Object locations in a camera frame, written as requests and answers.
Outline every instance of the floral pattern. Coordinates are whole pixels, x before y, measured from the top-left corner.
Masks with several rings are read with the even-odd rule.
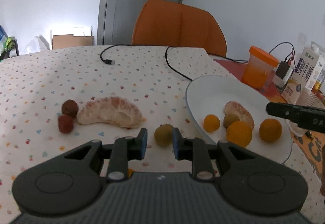
[[[58,131],[57,117],[67,99],[75,100],[80,108],[87,101],[105,96],[129,99],[142,112],[142,127],[148,128],[146,156],[143,161],[130,161],[130,167],[147,172],[191,171],[189,161],[175,160],[172,146],[162,149],[153,138],[155,129],[165,123],[178,127],[185,137],[199,135],[185,104],[189,81],[166,65],[165,47],[113,47],[103,57],[114,59],[115,65],[100,60],[105,47],[45,51],[0,64],[0,224],[19,214],[11,193],[19,173],[90,140],[109,144],[139,133],[140,129],[75,123],[74,130],[63,135]],[[204,49],[170,48],[168,61],[192,79],[203,75],[235,78],[213,62]],[[321,223],[325,208],[324,198],[318,194],[319,179],[296,144],[287,165],[300,171],[309,184],[302,212]]]

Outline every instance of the plate rim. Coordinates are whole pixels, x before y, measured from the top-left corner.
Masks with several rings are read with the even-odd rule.
[[[199,123],[196,121],[196,119],[194,118],[194,116],[193,116],[193,114],[192,114],[192,111],[191,111],[191,109],[190,109],[190,107],[189,107],[189,103],[188,103],[188,101],[187,101],[187,91],[188,91],[188,89],[189,89],[189,87],[190,87],[190,85],[191,85],[191,83],[193,83],[195,80],[197,80],[197,79],[199,79],[199,78],[205,78],[205,77],[214,77],[214,78],[223,78],[223,79],[229,79],[229,80],[231,80],[231,81],[237,81],[237,82],[239,82],[240,84],[242,84],[242,85],[246,85],[246,84],[244,84],[244,83],[242,83],[242,82],[240,82],[238,79],[232,79],[232,78],[228,78],[228,77],[224,77],[224,76],[219,76],[219,75],[204,75],[204,76],[199,76],[199,77],[197,77],[197,78],[195,78],[195,79],[193,79],[188,85],[187,85],[187,87],[186,87],[186,91],[185,91],[185,103],[186,103],[186,108],[188,109],[188,112],[190,113],[190,116],[191,116],[191,118],[192,118],[192,120],[194,120],[194,124],[195,124],[195,126],[196,126],[196,128],[199,130],[199,132],[202,134],[202,136],[203,136],[203,138],[204,138],[204,140],[206,140],[206,142],[208,143],[208,144],[214,144],[214,145],[216,145],[217,143],[204,131],[204,129],[202,129],[201,128],[201,126],[199,125]],[[288,160],[289,160],[289,158],[290,158],[290,156],[291,156],[291,153],[292,153],[292,149],[293,149],[293,139],[292,139],[292,137],[291,137],[291,134],[290,134],[290,139],[291,139],[291,149],[290,149],[290,153],[289,153],[289,155],[288,155],[288,157],[285,159],[285,161],[284,162],[282,162],[282,163],[280,163],[280,164],[285,164]]]

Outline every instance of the orange chair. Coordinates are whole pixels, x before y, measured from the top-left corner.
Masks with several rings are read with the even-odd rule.
[[[143,6],[132,44],[200,47],[221,56],[227,52],[225,36],[209,12],[163,0],[149,0]]]

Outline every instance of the white plate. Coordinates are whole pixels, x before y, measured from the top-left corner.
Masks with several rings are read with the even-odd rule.
[[[285,163],[292,150],[290,130],[284,119],[269,116],[265,107],[269,101],[256,90],[238,80],[220,76],[202,76],[193,80],[186,89],[186,105],[196,122],[204,139],[215,144],[225,139],[226,129],[222,126],[224,106],[229,101],[237,101],[252,115],[255,123],[251,143],[248,150],[260,154],[278,163]],[[220,128],[207,133],[203,129],[203,120],[208,114],[216,115],[221,122]],[[276,142],[267,143],[259,136],[259,127],[263,120],[273,118],[281,122],[282,136]]]

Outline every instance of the orange lid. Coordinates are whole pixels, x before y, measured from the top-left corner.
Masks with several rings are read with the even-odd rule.
[[[263,51],[262,49],[257,48],[255,46],[251,46],[249,52],[251,55],[255,56],[256,58],[273,67],[276,67],[279,64],[279,61],[274,58],[271,54],[268,54],[266,51]]]

